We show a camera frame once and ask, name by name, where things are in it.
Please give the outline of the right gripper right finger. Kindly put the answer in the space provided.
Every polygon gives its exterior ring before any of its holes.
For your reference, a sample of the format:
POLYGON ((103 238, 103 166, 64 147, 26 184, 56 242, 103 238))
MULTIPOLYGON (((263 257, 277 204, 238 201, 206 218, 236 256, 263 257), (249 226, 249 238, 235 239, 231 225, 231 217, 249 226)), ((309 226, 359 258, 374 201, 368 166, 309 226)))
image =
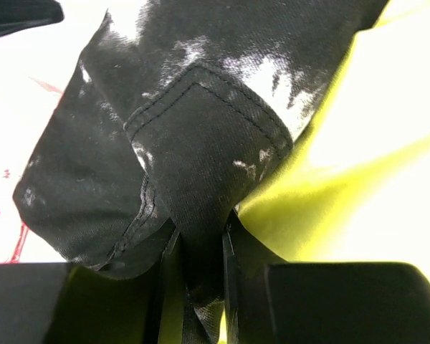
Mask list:
POLYGON ((410 264, 287 263, 223 236, 230 343, 430 343, 430 283, 410 264))

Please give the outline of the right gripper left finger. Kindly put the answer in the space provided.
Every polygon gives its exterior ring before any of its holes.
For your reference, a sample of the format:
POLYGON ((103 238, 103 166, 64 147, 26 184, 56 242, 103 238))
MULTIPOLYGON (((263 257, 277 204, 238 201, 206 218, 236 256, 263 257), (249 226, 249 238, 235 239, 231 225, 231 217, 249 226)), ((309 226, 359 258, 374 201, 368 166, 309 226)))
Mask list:
POLYGON ((171 233, 135 279, 67 263, 0 264, 0 343, 180 343, 180 242, 171 233))

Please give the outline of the lime green cloth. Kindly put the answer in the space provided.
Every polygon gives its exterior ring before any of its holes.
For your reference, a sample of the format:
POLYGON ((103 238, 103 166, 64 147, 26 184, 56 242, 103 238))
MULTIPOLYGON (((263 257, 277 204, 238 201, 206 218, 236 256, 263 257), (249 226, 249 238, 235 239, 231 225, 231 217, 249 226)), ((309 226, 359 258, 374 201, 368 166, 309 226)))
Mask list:
POLYGON ((293 261, 430 259, 430 1, 384 1, 289 156, 237 206, 293 261))

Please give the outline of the pink tissue pack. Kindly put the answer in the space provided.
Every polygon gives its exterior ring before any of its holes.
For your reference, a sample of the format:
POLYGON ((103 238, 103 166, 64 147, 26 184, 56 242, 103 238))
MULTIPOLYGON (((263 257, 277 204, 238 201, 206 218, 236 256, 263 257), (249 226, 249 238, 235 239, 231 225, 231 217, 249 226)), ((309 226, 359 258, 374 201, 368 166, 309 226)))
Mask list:
POLYGON ((152 1, 70 1, 67 24, 0 40, 0 264, 151 266, 152 155, 125 123, 152 1))

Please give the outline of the black white patterned garment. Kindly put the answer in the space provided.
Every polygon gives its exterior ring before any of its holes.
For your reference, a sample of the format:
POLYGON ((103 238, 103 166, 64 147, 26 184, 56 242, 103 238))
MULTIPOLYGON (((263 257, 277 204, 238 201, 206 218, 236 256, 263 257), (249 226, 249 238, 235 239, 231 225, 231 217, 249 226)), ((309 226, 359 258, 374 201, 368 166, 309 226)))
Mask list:
POLYGON ((384 1, 112 1, 13 194, 69 262, 117 280, 183 241, 186 343, 215 343, 221 233, 289 156, 384 1))

